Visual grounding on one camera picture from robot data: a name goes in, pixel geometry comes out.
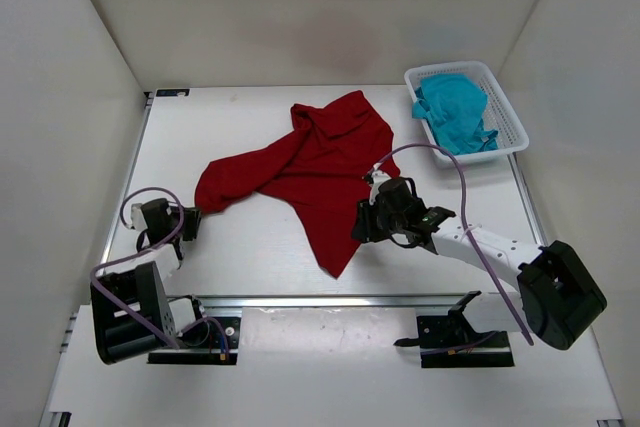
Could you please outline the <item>red t shirt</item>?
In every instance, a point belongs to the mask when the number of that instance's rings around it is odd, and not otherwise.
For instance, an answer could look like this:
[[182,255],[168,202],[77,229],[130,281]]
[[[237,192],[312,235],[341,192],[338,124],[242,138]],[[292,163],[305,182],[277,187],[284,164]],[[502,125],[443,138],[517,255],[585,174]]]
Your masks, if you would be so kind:
[[359,247],[351,231],[357,204],[370,192],[363,178],[391,151],[393,131],[360,90],[323,108],[296,104],[290,113],[287,135],[210,162],[195,205],[204,214],[220,213],[253,193],[288,203],[317,264],[337,278]]

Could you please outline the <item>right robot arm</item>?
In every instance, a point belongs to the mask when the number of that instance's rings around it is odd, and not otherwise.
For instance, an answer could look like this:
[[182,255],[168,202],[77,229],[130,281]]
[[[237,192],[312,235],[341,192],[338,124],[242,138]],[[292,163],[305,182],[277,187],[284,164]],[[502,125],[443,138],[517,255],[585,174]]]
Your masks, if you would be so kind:
[[370,194],[357,204],[356,241],[395,242],[403,236],[404,249],[424,249],[485,271],[516,329],[567,350],[605,311],[604,293],[570,245],[520,242],[444,207],[428,207],[408,177],[375,171],[365,181]]

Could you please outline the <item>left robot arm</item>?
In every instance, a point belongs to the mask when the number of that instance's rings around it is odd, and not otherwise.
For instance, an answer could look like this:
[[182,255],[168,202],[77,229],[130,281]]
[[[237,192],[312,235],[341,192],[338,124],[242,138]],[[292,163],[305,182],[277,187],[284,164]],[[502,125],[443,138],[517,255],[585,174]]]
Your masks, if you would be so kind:
[[197,238],[201,211],[166,198],[131,206],[128,227],[138,233],[137,256],[101,267],[91,284],[98,355],[115,364],[160,348],[193,348],[209,328],[202,303],[191,295],[169,299],[164,281],[184,259],[183,244]]

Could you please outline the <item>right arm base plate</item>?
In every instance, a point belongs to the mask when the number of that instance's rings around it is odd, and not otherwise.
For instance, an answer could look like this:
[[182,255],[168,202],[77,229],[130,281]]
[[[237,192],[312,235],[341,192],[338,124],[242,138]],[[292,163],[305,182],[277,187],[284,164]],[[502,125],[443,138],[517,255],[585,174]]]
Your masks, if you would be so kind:
[[504,331],[477,333],[453,316],[418,316],[417,329],[423,369],[515,366]]

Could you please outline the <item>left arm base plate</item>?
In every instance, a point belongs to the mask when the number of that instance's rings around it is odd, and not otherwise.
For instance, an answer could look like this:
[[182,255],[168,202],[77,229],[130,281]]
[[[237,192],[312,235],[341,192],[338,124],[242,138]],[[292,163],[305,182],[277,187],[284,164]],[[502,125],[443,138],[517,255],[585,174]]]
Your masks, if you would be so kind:
[[239,357],[241,311],[211,310],[206,321],[181,339],[179,350],[162,349],[147,356],[150,365],[175,366],[235,366]]

